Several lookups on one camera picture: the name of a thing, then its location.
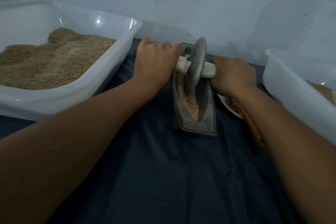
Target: white wall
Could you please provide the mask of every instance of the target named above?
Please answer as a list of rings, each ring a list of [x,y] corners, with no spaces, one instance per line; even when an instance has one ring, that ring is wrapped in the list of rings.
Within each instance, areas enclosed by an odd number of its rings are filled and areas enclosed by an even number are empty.
[[[34,1],[34,0],[0,0]],[[264,64],[266,48],[336,62],[336,0],[50,0],[144,20],[138,37],[193,43]]]

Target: orange handle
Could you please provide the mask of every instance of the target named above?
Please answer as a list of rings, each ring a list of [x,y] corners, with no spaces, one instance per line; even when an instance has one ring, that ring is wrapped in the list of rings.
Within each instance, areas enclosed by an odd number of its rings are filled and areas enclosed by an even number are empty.
[[[263,147],[264,149],[267,149],[266,147],[266,144],[263,142],[263,139],[261,138],[260,134],[259,134],[259,131],[258,129],[256,128],[256,126],[254,125],[254,123],[252,122],[252,120],[250,119],[250,117],[247,115],[247,113],[243,110],[243,108],[233,102],[231,103],[231,107],[238,113],[240,113],[241,116],[243,116],[244,120],[246,121],[248,127],[250,128],[253,136],[254,136],[254,139],[257,141],[257,143]]]

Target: round metal blade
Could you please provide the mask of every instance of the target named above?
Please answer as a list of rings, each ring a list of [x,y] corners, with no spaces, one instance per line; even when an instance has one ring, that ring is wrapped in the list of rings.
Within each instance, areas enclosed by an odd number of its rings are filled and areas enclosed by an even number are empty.
[[[207,41],[204,37],[201,37],[196,41],[188,59],[191,61],[191,66],[189,67],[188,72],[184,77],[184,91],[187,94],[195,90],[196,85],[200,80],[206,55]]]

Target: plastic container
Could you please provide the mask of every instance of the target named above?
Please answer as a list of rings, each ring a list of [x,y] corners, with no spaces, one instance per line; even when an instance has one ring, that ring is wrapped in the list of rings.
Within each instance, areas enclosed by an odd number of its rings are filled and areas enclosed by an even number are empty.
[[[266,50],[263,75],[268,92],[293,115],[336,144],[336,107],[307,81],[336,90],[336,64],[293,53]]]
[[[49,33],[59,27],[117,42],[68,85],[48,90],[0,86],[0,115],[37,121],[90,98],[115,74],[141,26],[140,20],[63,3],[1,4],[0,52],[11,44],[44,44]]]

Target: hand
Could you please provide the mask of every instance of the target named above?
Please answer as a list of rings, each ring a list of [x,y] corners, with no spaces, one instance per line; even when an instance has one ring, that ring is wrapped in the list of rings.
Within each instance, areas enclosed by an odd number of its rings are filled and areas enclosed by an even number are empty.
[[[256,86],[255,69],[240,59],[212,56],[216,65],[216,76],[211,80],[218,94],[236,98],[246,87]]]
[[[169,42],[152,43],[145,38],[139,44],[134,65],[134,78],[157,94],[169,81],[182,52],[182,45]]]

